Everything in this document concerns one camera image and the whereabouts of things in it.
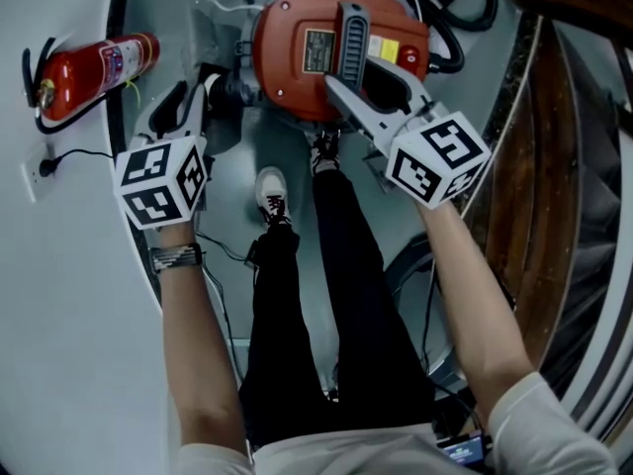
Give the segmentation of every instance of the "watch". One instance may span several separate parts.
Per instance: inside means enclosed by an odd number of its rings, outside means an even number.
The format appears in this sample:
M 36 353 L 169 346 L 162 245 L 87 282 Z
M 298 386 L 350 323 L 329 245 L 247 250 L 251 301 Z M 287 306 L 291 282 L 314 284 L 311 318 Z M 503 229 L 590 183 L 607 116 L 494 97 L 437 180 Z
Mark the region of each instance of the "watch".
M 154 274 L 174 267 L 202 264 L 202 251 L 197 243 L 173 248 L 152 248 L 149 255 L 151 257 L 151 270 Z

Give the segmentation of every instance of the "white cube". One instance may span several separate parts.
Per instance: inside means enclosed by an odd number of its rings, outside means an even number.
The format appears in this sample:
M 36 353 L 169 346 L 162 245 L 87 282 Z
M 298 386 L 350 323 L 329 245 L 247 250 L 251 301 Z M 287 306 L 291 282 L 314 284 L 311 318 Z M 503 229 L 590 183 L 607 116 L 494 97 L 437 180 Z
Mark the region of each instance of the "white cube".
M 115 195 L 137 229 L 192 219 L 208 175 L 207 140 L 162 140 L 117 156 Z
M 491 158 L 458 112 L 394 139 L 386 176 L 427 208 L 468 189 Z

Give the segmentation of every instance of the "person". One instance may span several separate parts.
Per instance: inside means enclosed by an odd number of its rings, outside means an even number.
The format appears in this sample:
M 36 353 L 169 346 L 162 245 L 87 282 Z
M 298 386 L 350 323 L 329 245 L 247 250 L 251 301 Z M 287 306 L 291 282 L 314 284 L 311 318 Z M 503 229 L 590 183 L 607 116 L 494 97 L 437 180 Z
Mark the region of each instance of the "person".
M 339 402 L 320 386 L 301 312 L 299 237 L 286 182 L 268 167 L 256 182 L 267 232 L 258 241 L 248 370 L 239 391 L 201 268 L 160 274 L 167 377 L 181 428 L 178 469 L 468 473 L 435 446 L 434 388 L 394 306 L 353 187 L 339 170 L 338 139 L 321 136 L 311 144 L 320 246 L 340 337 Z M 574 424 L 534 371 L 514 315 L 453 205 L 418 210 L 457 356 L 493 437 L 497 473 L 617 473 L 608 450 Z M 195 234 L 179 225 L 161 239 L 174 248 L 195 242 Z

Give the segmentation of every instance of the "fire extinguisher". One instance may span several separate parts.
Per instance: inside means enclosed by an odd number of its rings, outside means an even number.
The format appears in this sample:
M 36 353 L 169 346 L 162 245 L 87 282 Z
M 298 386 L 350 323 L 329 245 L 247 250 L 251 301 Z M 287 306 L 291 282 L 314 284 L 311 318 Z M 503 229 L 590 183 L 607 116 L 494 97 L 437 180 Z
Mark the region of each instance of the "fire extinguisher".
M 22 54 L 27 101 L 36 110 L 38 129 L 47 135 L 82 118 L 113 90 L 152 68 L 160 55 L 158 39 L 151 34 L 123 36 L 48 56 L 54 42 L 55 38 L 46 41 L 35 77 L 31 52 L 25 49 Z M 48 127 L 42 115 L 62 123 Z

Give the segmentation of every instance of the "shirt sleeve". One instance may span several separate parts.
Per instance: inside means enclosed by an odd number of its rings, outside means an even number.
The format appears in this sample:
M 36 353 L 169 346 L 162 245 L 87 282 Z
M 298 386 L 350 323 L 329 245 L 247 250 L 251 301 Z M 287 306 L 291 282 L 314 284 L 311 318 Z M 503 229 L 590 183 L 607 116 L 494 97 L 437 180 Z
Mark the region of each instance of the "shirt sleeve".
M 617 475 L 608 449 L 582 431 L 539 373 L 512 387 L 490 417 L 497 471 L 504 475 Z
M 194 443 L 178 452 L 178 475 L 253 475 L 246 456 L 229 448 Z

